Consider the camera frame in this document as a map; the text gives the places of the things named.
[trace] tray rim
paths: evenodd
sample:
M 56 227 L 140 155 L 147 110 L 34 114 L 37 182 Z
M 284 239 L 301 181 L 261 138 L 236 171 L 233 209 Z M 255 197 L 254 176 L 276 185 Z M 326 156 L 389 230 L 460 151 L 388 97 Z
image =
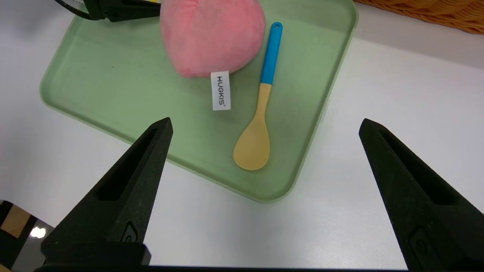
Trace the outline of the tray rim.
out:
M 328 109 L 328 103 L 330 101 L 330 96 L 331 96 L 331 93 L 333 91 L 334 84 L 336 82 L 336 79 L 338 78 L 339 71 L 341 69 L 341 66 L 342 66 L 344 60 L 345 60 L 345 56 L 346 56 L 346 53 L 348 51 L 348 48 L 349 48 L 349 46 L 351 44 L 351 41 L 353 40 L 353 35 L 355 33 L 356 27 L 358 26 L 359 16 L 360 15 L 359 15 L 359 10 L 358 10 L 358 8 L 356 6 L 356 3 L 353 0 L 345 0 L 345 1 L 348 3 L 348 5 L 351 8 L 351 11 L 353 12 L 351 27 L 350 27 L 350 30 L 348 31 L 348 34 L 347 34 L 346 39 L 345 39 L 344 49 L 340 53 L 340 56 L 338 57 L 338 65 L 337 65 L 336 69 L 334 70 L 334 74 L 332 76 L 331 83 L 328 86 L 328 93 L 326 94 L 326 97 L 324 99 L 324 102 L 322 103 L 322 109 L 318 113 L 318 118 L 316 119 L 316 122 L 315 122 L 316 124 L 313 126 L 314 129 L 312 130 L 311 135 L 310 135 L 310 137 L 309 137 L 309 139 L 307 141 L 307 147 L 305 148 L 305 150 L 304 150 L 304 152 L 302 154 L 302 159 L 301 159 L 301 162 L 298 165 L 298 168 L 296 170 L 296 174 L 294 176 L 294 179 L 291 182 L 291 187 L 286 192 L 284 192 L 282 195 L 280 195 L 280 196 L 278 196 L 276 198 L 273 198 L 273 199 L 258 199 L 258 198 L 254 197 L 254 196 L 251 196 L 251 195 L 249 195 L 249 194 L 247 194 L 245 192 L 242 192 L 240 190 L 237 190 L 237 189 L 235 189 L 235 188 L 233 188 L 233 187 L 231 187 L 231 186 L 229 186 L 229 185 L 227 185 L 227 184 L 225 184 L 223 182 L 220 182 L 220 181 L 218 181 L 216 179 L 213 179 L 213 178 L 211 178 L 209 176 L 206 176 L 206 175 L 204 175 L 204 174 L 202 174 L 200 172 L 197 172 L 196 170 L 191 169 L 188 166 L 185 166 L 183 164 L 178 163 L 176 161 L 176 159 L 172 159 L 172 155 L 170 155 L 170 154 L 167 155 L 166 161 L 168 161 L 169 163 L 171 163 L 173 165 L 176 165 L 176 166 L 178 166 L 178 167 L 180 167 L 180 168 L 182 168 L 184 170 L 187 170 L 188 172 L 190 172 L 192 174 L 195 174 L 195 175 L 197 175 L 199 177 L 202 177 L 202 178 L 204 178 L 206 180 L 209 180 L 210 182 L 213 182 L 213 183 L 215 183 L 215 184 L 217 184 L 219 186 L 222 186 L 223 188 L 226 188 L 226 189 L 228 189 L 228 190 L 230 190 L 230 191 L 232 191 L 232 192 L 234 192 L 236 194 L 239 194 L 241 196 L 244 196 L 244 197 L 246 197 L 246 198 L 248 198 L 250 200 L 253 200 L 255 202 L 258 202 L 258 203 L 274 203 L 274 202 L 278 202 L 278 201 L 284 199 L 285 197 L 287 197 L 292 192 L 292 190 L 294 189 L 294 187 L 295 187 L 295 185 L 296 185 L 296 183 L 297 183 L 297 181 L 299 179 L 299 174 L 301 173 L 301 170 L 303 168 L 303 165 L 304 165 L 304 163 L 306 161 L 307 154 L 308 154 L 309 149 L 311 148 L 311 145 L 313 143 L 313 139 L 314 139 L 314 136 L 316 134 L 316 131 L 318 130 L 318 127 L 319 127 L 319 125 L 321 123 L 321 120 L 326 115 L 326 111 Z M 45 92 L 46 91 L 44 90 L 45 89 L 44 88 L 44 84 L 47 81 L 47 79 L 46 79 L 47 78 L 47 74 L 49 73 L 50 69 L 52 68 L 52 65 L 53 65 L 54 60 L 56 59 L 57 55 L 60 53 L 60 48 L 63 45 L 63 43 L 65 42 L 65 39 L 67 37 L 68 32 L 73 27 L 75 27 L 74 24 L 75 24 L 76 20 L 82 20 L 82 18 L 78 18 L 77 16 L 74 16 L 74 18 L 72 19 L 71 23 L 69 24 L 69 27 L 66 29 L 65 34 L 64 34 L 61 42 L 59 43 L 59 47 L 57 48 L 55 54 L 52 57 L 52 60 L 50 61 L 47 69 L 45 70 L 44 75 L 42 76 L 42 80 L 41 80 L 40 85 L 39 85 L 39 94 L 40 94 L 40 98 L 42 100 L 42 103 L 44 103 L 44 105 L 46 105 L 48 108 L 51 108 L 51 109 L 53 109 L 53 110 L 55 110 L 55 111 L 57 111 L 57 112 L 59 112 L 59 113 L 61 113 L 63 115 L 66 115 L 66 116 L 68 116 L 68 117 L 70 117 L 70 118 L 72 118 L 74 120 L 77 120 L 77 121 L 79 121 L 79 122 L 81 122 L 81 123 L 83 123 L 83 124 L 85 124 L 85 125 L 87 125 L 87 126 L 89 126 L 91 128 L 94 128 L 94 129 L 96 129 L 98 131 L 101 131 L 101 132 L 103 132 L 103 133 L 105 133 L 107 135 L 110 135 L 110 136 L 112 136 L 112 137 L 114 137 L 116 139 L 119 139 L 119 140 L 121 140 L 121 141 L 123 141 L 123 142 L 131 145 L 131 144 L 133 144 L 133 142 L 136 139 L 130 140 L 130 139 L 123 138 L 122 136 L 120 136 L 118 134 L 115 134 L 115 133 L 113 133 L 113 132 L 105 129 L 104 127 L 106 127 L 106 126 L 103 126 L 102 124 L 99 125 L 98 122 L 93 121 L 90 118 L 80 118 L 79 116 L 70 113 L 68 110 L 61 109 L 62 107 L 56 107 L 53 103 L 49 103 L 49 101 L 45 98 L 45 95 L 46 95 Z

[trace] spoon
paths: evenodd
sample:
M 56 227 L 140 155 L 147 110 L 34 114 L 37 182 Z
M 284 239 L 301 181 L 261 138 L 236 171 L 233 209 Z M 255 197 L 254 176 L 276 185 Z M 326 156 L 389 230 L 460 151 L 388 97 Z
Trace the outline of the spoon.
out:
M 266 126 L 266 108 L 274 80 L 281 37 L 282 24 L 276 22 L 271 26 L 269 42 L 267 43 L 256 114 L 235 145 L 234 161 L 240 168 L 245 170 L 263 168 L 271 152 L 269 133 Z

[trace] wicker basket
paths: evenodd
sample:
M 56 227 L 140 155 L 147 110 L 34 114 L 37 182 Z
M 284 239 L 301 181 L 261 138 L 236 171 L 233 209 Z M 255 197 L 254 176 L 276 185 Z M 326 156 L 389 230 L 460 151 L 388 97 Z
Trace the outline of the wicker basket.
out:
M 484 34 L 484 0 L 355 0 L 474 34 Z

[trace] black object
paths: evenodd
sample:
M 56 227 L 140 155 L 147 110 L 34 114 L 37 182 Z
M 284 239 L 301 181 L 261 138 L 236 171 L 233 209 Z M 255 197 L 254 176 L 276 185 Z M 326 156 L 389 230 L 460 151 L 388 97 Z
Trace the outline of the black object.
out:
M 63 0 L 55 0 L 61 6 L 88 20 L 109 19 L 111 22 L 158 17 L 160 4 L 143 0 L 84 0 L 88 13 L 80 11 Z
M 0 204 L 0 226 L 5 221 L 10 209 L 14 205 L 8 201 L 3 201 Z M 12 266 L 17 259 L 18 254 L 22 250 L 25 241 L 29 237 L 30 231 L 34 226 L 37 218 L 29 216 L 27 223 L 22 228 L 22 232 L 18 238 L 12 236 L 10 233 L 0 229 L 0 264 L 8 269 L 12 269 Z
M 360 138 L 410 270 L 484 271 L 484 216 L 384 126 Z
M 143 239 L 172 133 L 167 118 L 133 144 L 44 240 L 37 272 L 306 271 L 146 266 Z M 365 119 L 360 138 L 408 268 L 484 271 L 484 215 L 382 125 Z
M 151 125 L 42 242 L 46 263 L 142 265 L 143 240 L 173 135 Z

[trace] black cable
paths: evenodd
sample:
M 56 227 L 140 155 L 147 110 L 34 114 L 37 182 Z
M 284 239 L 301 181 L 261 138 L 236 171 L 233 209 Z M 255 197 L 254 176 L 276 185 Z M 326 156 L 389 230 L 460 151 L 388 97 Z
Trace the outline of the black cable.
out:
M 59 3 L 61 6 L 63 6 L 64 8 L 66 8 L 68 11 L 74 13 L 75 15 L 77 15 L 79 17 L 82 17 L 82 18 L 87 19 L 87 20 L 92 20 L 92 21 L 99 20 L 99 19 L 93 19 L 93 18 L 91 18 L 91 16 L 88 13 L 85 13 L 83 11 L 80 11 L 77 8 L 71 7 L 70 5 L 66 4 L 62 0 L 55 0 L 55 2 Z

